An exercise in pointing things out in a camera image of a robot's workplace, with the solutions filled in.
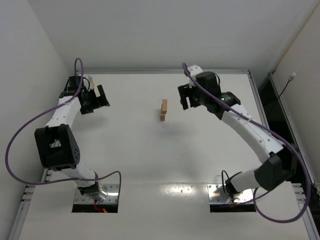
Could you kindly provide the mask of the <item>transparent orange plastic box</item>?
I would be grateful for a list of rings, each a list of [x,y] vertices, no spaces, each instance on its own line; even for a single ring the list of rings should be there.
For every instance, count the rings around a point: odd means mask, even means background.
[[[94,82],[93,77],[90,77],[89,80],[90,80],[90,85],[91,85],[92,90],[94,90],[95,95],[96,95],[97,97],[99,97],[99,96],[100,96],[100,93],[99,93],[99,90],[98,90],[98,88],[97,88],[96,83]]]

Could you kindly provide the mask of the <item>wood block six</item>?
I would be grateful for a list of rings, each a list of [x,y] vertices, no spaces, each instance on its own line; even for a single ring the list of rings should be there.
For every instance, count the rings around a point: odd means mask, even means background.
[[[166,111],[166,112],[168,111],[168,100],[167,99],[162,100],[161,111]]]

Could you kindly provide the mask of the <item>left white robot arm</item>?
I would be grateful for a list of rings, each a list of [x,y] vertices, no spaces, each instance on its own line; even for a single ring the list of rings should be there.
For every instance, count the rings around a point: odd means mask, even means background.
[[[95,85],[93,78],[71,76],[58,98],[57,108],[45,127],[38,128],[34,137],[42,166],[73,179],[83,196],[103,202],[108,194],[98,179],[98,174],[81,163],[80,148],[72,132],[77,113],[93,113],[108,107],[104,89]]]

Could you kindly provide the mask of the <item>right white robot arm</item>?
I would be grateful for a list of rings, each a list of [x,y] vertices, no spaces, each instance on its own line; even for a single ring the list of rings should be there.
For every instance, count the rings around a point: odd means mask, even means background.
[[[230,126],[253,150],[261,165],[256,169],[238,172],[224,182],[230,197],[247,189],[263,188],[272,191],[295,175],[297,157],[284,143],[266,130],[253,124],[251,116],[240,99],[232,92],[222,92],[220,78],[211,71],[197,66],[185,71],[189,83],[178,87],[180,103],[184,110],[206,107],[219,120]]]

